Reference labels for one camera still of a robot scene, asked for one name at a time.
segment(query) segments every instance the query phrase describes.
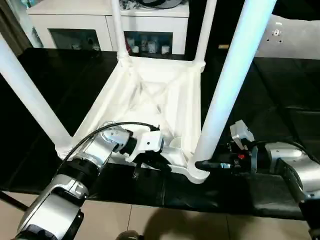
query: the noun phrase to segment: white vertical pole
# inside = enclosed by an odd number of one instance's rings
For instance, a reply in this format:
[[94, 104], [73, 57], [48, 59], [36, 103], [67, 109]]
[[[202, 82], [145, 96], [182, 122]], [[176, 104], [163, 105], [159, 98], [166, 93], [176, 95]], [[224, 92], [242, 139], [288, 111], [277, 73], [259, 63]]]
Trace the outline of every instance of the white vertical pole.
[[208, 46], [208, 41], [210, 37], [210, 31], [212, 22], [215, 15], [217, 0], [207, 0], [205, 6], [205, 12], [202, 21], [202, 27], [200, 32], [200, 37], [198, 41], [198, 47], [196, 49], [195, 59], [196, 63], [204, 63], [205, 56]]
[[209, 160], [249, 71], [261, 38], [277, 0], [245, 0], [230, 49], [225, 59], [189, 172], [197, 178], [208, 173], [195, 167], [195, 162]]
[[116, 43], [118, 45], [118, 58], [126, 58], [129, 56], [126, 46], [125, 33], [121, 24], [121, 10], [119, 0], [111, 0], [113, 24], [116, 35]]
[[61, 153], [69, 151], [72, 147], [72, 137], [32, 82], [1, 33], [0, 73], [49, 136], [56, 150]]

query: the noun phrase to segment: tile floor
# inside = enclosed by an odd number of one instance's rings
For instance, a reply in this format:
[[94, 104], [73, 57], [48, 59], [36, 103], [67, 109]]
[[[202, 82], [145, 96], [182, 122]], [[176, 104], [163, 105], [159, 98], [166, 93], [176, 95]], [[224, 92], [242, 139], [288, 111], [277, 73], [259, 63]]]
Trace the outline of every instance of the tile floor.
[[[9, 193], [30, 205], [35, 195]], [[145, 240], [309, 240], [303, 221], [238, 216], [113, 202], [86, 201], [76, 240], [115, 240], [135, 230]], [[16, 234], [23, 213], [0, 201], [0, 240]]]

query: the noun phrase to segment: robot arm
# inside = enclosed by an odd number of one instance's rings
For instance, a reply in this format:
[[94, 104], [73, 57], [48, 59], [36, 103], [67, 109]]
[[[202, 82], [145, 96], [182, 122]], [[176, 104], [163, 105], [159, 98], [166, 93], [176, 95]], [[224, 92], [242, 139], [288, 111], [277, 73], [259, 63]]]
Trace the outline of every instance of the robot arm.
[[310, 227], [310, 236], [320, 239], [320, 162], [293, 141], [256, 141], [242, 120], [230, 127], [230, 133], [232, 140], [216, 149], [217, 157], [197, 162], [196, 167], [282, 176]]
[[[130, 156], [136, 152], [137, 142], [143, 141], [149, 143], [146, 151], [161, 150], [163, 136], [158, 128], [151, 126], [150, 132], [133, 138], [132, 132], [119, 125], [104, 127], [94, 138], [88, 138], [59, 168], [51, 183], [23, 215], [15, 240], [74, 239], [84, 219], [81, 206], [111, 154], [120, 152]], [[137, 147], [140, 153], [144, 152], [141, 144]]]

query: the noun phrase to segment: white plastic stand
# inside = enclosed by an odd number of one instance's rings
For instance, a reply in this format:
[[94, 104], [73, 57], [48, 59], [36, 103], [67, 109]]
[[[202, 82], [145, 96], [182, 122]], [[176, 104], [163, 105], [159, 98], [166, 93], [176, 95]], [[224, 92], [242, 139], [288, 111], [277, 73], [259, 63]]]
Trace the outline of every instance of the white plastic stand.
[[[208, 172], [195, 162], [212, 157], [245, 80], [276, 0], [246, 0], [201, 133], [200, 80], [217, 0], [207, 0], [194, 61], [129, 56], [119, 0], [111, 0], [118, 64], [73, 139], [32, 83], [5, 40], [0, 38], [0, 72], [56, 146], [60, 156], [106, 122], [159, 125], [162, 155], [172, 172], [203, 183]], [[135, 134], [148, 129], [128, 126]], [[113, 154], [111, 162], [134, 163]]]
[[61, 156], [66, 155], [72, 148], [72, 137], [32, 82], [1, 33], [0, 73], [49, 136], [57, 152]]

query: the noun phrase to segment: black tabletop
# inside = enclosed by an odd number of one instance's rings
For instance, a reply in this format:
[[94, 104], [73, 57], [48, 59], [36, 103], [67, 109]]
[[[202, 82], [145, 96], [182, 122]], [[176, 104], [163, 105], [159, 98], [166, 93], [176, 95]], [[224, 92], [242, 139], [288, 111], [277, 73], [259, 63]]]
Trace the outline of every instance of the black tabletop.
[[[206, 59], [201, 75], [201, 121], [214, 93], [226, 52]], [[117, 64], [115, 52], [26, 50], [25, 70], [73, 135]], [[255, 58], [228, 119], [244, 120], [256, 139], [289, 138], [303, 142], [318, 158], [320, 151], [320, 61]], [[9, 85], [0, 80], [2, 162], [0, 189], [38, 194], [61, 163], [50, 139]], [[220, 142], [229, 140], [226, 127]], [[279, 176], [213, 175], [200, 185], [183, 175], [144, 169], [132, 179], [133, 167], [107, 164], [91, 199], [176, 209], [302, 219]]]

